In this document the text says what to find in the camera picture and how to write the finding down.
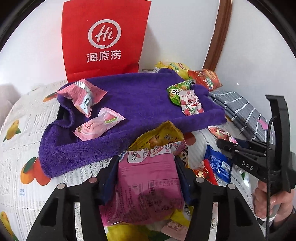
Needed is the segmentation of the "person's right hand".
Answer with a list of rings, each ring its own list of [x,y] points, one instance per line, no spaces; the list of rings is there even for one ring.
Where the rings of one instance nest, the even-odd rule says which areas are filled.
[[[281,191],[270,197],[270,213],[273,212],[274,207],[279,205],[277,215],[274,219],[275,223],[283,222],[288,218],[293,210],[293,198],[295,190],[291,192]],[[267,184],[259,181],[254,192],[254,210],[259,218],[266,218],[267,212]]]

